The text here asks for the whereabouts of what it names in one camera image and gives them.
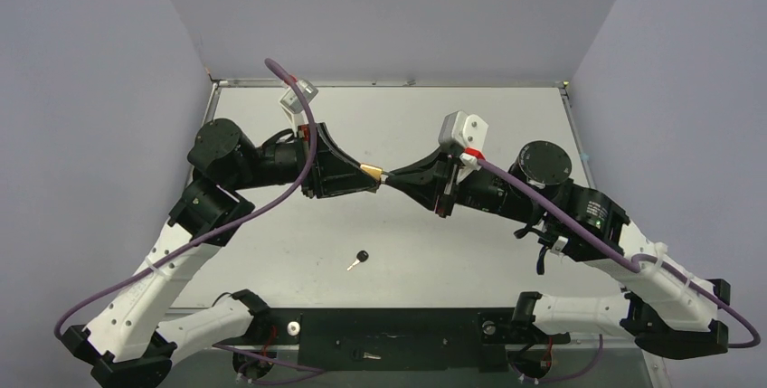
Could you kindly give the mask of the small brass padlock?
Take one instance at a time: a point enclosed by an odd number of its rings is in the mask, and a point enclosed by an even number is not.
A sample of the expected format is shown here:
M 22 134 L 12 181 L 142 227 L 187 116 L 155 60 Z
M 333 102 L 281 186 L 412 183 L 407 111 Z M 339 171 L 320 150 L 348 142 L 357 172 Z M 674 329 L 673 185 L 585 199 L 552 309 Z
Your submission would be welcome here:
M 374 180 L 376 180 L 379 183 L 383 183 L 388 178 L 388 175 L 389 175 L 387 171 L 384 171 L 379 166 L 373 166 L 373 165 L 361 163 L 359 167 L 364 173 L 371 176 Z

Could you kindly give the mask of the black-headed key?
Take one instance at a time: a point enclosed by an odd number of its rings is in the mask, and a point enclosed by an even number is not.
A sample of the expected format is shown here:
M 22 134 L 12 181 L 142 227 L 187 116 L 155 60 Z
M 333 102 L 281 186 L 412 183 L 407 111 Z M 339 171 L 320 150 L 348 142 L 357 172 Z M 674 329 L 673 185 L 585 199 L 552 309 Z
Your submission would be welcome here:
M 350 264 L 350 265 L 349 265 L 349 266 L 346 268 L 346 270 L 347 270 L 347 271 L 350 271 L 351 269 L 353 269 L 353 268 L 354 268 L 354 267 L 356 267 L 357 265 L 359 265 L 359 264 L 361 264 L 361 263 L 363 263 L 363 262 L 366 262 L 368 259 L 369 259 L 369 253 L 368 253 L 367 251 L 365 251 L 365 250 L 361 250 L 361 251 L 359 251 L 359 252 L 358 252 L 358 253 L 355 255 L 355 259 L 354 259 L 354 260 L 352 261 L 352 263 L 351 263 L 351 264 Z

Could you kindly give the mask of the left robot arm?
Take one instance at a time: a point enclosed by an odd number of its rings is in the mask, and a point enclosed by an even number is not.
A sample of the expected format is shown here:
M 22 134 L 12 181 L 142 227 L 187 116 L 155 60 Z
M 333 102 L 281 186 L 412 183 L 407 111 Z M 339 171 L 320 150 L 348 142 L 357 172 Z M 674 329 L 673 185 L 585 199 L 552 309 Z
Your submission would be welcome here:
M 373 192 L 385 178 L 382 169 L 342 151 L 324 124 L 286 129 L 255 145 L 233 121 L 218 118 L 200 128 L 187 158 L 192 181 L 132 280 L 89 323 L 58 330 L 103 387 L 156 387 L 174 365 L 211 345 L 237 337 L 258 343 L 270 335 L 269 306 L 247 289 L 166 320 L 187 283 L 253 212 L 243 190 L 290 185 L 325 198 Z

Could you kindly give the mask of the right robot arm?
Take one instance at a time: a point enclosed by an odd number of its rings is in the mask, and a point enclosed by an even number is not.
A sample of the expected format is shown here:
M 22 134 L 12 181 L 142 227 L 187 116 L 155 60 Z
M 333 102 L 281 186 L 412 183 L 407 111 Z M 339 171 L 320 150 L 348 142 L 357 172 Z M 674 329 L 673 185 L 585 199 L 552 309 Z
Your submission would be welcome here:
M 674 360 L 727 351 L 729 332 L 717 310 L 730 298 L 729 284 L 686 273 L 610 197 L 576 184 L 561 147 L 544 140 L 526 144 L 509 167 L 512 182 L 485 168 L 459 179 L 463 168 L 455 151 L 436 150 L 392 171 L 385 182 L 440 217 L 460 205 L 519 222 L 515 236 L 535 235 L 543 255 L 563 255 L 620 284 L 620 292 L 609 297 L 521 293 L 510 316 L 517 337 L 628 338 Z

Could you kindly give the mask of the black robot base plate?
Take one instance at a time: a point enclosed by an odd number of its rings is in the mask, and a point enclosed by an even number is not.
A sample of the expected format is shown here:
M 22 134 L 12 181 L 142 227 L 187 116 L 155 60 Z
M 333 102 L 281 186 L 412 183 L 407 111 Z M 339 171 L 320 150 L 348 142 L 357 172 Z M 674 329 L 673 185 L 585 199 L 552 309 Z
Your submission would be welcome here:
M 295 346 L 299 364 L 326 371 L 504 372 L 510 346 L 571 340 L 515 325 L 512 315 L 512 308 L 273 308 L 225 343 Z M 355 361 L 356 348 L 382 359 Z

